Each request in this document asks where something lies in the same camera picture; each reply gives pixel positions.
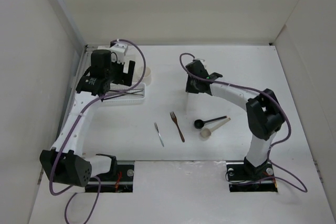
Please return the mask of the black thin chopstick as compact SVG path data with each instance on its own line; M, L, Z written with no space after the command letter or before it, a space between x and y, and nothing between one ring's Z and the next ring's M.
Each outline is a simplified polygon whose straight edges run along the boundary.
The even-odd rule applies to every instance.
M104 100L111 100L111 99L115 99L118 97L122 97L125 95L136 95L136 96L144 96L144 92L142 89L138 90L138 91L133 91L133 92L123 92L123 91L111 91L108 93L108 97L104 98Z

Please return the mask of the white chopstick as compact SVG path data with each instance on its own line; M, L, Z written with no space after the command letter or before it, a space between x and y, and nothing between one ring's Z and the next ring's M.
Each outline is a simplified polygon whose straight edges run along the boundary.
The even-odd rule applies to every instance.
M188 111L188 102L189 102L189 93L186 93L186 99L185 99L185 112Z

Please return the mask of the silver metal chopstick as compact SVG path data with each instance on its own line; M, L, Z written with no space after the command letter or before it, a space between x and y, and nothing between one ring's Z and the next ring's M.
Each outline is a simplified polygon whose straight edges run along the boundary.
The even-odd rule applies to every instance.
M110 93L140 93L144 92L144 89L132 89L132 90L109 90Z

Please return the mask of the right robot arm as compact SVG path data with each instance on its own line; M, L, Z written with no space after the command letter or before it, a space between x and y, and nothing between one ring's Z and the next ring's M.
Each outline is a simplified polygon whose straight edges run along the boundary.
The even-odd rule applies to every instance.
M247 113L252 139L244 158L243 172L250 179L259 176L266 167L273 139L285 122L274 92L224 82L221 74L209 74L200 60L193 60L184 70L188 74L186 92L222 98Z

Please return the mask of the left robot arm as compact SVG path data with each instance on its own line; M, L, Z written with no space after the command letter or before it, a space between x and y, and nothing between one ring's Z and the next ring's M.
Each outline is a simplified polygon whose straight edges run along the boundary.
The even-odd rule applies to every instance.
M79 79L68 118L50 150L43 150L40 162L49 182L85 187L90 178L101 175L105 180L117 176L115 156L97 154L83 158L83 144L92 118L111 84L131 86L135 62L124 70L125 44L100 46L91 53L91 65Z

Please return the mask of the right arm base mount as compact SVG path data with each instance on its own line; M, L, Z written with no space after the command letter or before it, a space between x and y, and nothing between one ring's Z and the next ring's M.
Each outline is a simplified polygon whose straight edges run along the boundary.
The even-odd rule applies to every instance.
M273 178L274 170L270 163L257 175L250 175L244 170L243 161L226 163L225 178L229 182L231 193L272 192L277 193L278 188Z

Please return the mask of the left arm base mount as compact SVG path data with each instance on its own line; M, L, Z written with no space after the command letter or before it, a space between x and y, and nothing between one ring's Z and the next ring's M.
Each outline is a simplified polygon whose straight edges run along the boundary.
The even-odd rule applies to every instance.
M99 174L101 193L132 193L135 161L118 161L114 172Z

